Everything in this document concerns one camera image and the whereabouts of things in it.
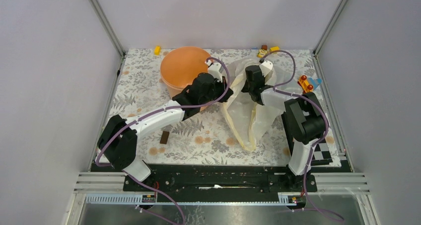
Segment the orange plastic trash bin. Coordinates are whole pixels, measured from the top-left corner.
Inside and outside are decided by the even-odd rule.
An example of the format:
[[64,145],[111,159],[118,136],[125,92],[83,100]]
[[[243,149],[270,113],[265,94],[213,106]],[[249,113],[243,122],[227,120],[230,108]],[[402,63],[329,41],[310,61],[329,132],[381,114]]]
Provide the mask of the orange plastic trash bin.
[[160,76],[171,98],[191,85],[198,74],[208,71],[206,59],[209,57],[207,51],[193,46],[180,47],[163,53]]

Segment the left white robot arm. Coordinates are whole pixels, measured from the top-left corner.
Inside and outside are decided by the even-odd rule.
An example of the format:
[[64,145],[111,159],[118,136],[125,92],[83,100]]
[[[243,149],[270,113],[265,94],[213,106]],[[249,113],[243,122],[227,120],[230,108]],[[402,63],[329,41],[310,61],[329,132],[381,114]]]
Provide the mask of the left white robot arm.
[[97,143],[96,165],[121,170],[141,190],[151,189],[154,184],[151,169],[136,155],[138,140],[198,114],[203,107],[226,102],[232,95],[229,84],[229,76],[200,73],[172,100],[150,112],[127,119],[120,115],[111,117]]

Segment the translucent white trash bag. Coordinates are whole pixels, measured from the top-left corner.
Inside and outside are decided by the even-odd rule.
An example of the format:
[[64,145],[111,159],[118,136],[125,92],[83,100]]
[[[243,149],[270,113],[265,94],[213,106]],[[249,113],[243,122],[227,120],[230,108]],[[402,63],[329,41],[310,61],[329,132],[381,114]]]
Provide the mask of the translucent white trash bag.
[[254,151],[263,135],[272,127],[277,116],[285,111],[284,102],[289,95],[276,93],[276,104],[260,105],[251,99],[247,92],[242,92],[246,82],[245,69],[260,65],[256,59],[240,59],[227,66],[230,73],[230,89],[233,94],[220,107],[228,126],[246,151]]

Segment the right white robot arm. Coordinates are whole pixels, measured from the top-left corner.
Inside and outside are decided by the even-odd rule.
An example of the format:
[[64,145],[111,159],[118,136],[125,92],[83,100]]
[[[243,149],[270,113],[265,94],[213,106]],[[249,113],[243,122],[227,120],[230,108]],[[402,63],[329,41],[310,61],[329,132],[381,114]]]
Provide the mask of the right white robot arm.
[[242,92],[264,106],[273,107],[286,113],[286,125],[295,139],[291,160],[288,167],[291,174],[285,177],[285,185],[291,191],[297,191],[304,185],[303,175],[311,168],[314,148],[326,136],[329,123],[320,102],[313,92],[296,94],[274,89],[266,84],[260,66],[245,68],[246,81]]

